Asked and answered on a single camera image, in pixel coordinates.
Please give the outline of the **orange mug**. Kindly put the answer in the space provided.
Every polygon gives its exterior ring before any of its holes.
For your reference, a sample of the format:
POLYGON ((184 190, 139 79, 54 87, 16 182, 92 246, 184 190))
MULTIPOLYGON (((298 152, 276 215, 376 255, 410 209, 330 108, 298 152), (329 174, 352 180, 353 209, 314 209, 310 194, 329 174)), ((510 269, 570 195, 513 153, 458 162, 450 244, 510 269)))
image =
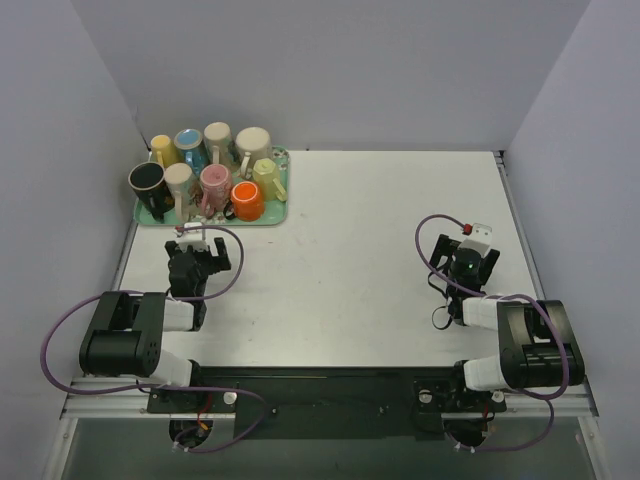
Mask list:
POLYGON ((258 220, 265 212, 265 201, 259 186, 251 181, 242 181, 233 186, 230 201, 225 206, 224 216, 245 222, 258 220))

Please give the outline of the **black skull mug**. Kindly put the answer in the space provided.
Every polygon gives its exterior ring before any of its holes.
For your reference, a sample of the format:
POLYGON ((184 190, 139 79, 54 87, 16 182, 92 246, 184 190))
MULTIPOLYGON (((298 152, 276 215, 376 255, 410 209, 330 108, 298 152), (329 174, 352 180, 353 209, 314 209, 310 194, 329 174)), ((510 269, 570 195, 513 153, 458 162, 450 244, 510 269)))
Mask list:
POLYGON ((165 181, 164 167, 153 161, 141 163, 130 171, 128 183, 151 216, 163 223, 175 203, 165 181))

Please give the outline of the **pink mug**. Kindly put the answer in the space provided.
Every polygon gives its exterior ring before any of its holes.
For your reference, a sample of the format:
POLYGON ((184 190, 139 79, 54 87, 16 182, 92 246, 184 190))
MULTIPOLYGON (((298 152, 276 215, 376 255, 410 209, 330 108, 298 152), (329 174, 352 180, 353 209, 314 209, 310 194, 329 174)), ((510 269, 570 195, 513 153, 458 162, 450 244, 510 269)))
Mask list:
POLYGON ((232 175, 230 170, 222 164, 211 164, 200 174, 202 200, 201 214, 211 218, 218 212, 223 212, 230 201, 232 189, 232 175))

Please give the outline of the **yellow mug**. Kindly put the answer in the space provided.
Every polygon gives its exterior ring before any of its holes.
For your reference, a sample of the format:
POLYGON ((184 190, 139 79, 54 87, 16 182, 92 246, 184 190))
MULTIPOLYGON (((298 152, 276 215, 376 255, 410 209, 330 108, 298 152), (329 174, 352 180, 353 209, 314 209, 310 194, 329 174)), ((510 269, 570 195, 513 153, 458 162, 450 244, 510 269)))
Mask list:
POLYGON ((179 150, 173 140, 164 134, 156 135, 150 142, 152 156, 164 169, 182 161, 179 150))

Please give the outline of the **pale yellow-green mug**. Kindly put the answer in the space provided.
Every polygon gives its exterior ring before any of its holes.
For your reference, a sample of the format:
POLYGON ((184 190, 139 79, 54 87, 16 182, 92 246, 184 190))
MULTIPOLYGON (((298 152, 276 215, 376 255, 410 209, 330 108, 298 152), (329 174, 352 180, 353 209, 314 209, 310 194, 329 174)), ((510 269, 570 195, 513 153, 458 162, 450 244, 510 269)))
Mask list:
POLYGON ((258 185, 265 201, 287 201, 288 194, 282 184, 280 170, 270 158, 262 158, 255 162, 252 178, 258 185))

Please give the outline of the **blue mug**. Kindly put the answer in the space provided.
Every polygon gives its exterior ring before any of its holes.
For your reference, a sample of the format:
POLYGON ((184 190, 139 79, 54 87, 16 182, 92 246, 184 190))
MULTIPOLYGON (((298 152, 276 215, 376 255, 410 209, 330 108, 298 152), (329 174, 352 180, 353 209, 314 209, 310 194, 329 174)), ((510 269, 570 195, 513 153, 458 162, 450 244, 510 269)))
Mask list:
POLYGON ((209 165, 209 156, 202 133, 196 129, 181 130, 174 137, 174 145, 181 153, 184 162, 199 177, 209 165))

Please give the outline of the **cream floral tall mug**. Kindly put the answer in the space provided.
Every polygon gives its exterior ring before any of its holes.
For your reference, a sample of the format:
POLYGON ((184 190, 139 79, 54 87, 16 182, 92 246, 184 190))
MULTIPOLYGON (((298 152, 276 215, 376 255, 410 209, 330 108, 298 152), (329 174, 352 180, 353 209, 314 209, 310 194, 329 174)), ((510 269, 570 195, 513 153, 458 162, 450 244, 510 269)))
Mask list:
POLYGON ((238 151, 230 126, 224 122, 213 122, 205 127, 203 134, 210 162, 235 172, 239 167, 238 151))

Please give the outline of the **large cream patterned mug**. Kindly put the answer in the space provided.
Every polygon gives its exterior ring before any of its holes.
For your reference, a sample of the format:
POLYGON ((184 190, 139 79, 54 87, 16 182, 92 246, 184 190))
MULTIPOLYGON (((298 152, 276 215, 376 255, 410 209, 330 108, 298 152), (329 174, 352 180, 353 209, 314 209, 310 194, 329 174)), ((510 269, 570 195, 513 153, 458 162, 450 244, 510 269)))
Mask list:
POLYGON ((254 164, 263 158, 273 158, 271 136, 261 127, 247 127, 241 130, 235 139, 239 153, 239 176, 248 179, 254 164))

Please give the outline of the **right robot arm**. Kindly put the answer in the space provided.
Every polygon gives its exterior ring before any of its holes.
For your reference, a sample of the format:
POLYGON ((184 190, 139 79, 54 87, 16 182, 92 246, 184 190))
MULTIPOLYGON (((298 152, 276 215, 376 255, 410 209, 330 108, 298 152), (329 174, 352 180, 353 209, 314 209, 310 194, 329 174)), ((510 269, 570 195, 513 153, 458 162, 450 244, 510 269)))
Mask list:
POLYGON ((497 354, 464 361, 463 374, 447 383, 448 400, 459 409, 472 407, 483 391, 575 386, 585 378, 584 360, 562 302, 532 305, 485 295, 483 287, 499 255, 494 249, 481 254, 441 234, 429 260, 432 272, 447 278, 440 290, 447 323, 498 334, 497 354))

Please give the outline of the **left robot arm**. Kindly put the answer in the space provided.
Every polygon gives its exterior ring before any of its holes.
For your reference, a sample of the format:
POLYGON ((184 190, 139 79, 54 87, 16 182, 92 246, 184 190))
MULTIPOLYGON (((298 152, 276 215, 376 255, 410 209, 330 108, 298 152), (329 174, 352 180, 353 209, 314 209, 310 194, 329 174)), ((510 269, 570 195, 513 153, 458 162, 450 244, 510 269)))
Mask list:
POLYGON ((79 350, 79 364, 89 375, 134 376, 160 386, 172 386, 170 399, 181 410, 200 408, 204 384, 194 379, 195 363, 162 348, 169 332, 197 332, 207 307, 202 297, 211 275, 231 269, 223 238, 215 252, 203 239, 168 241, 170 292, 142 294, 105 292, 79 350))

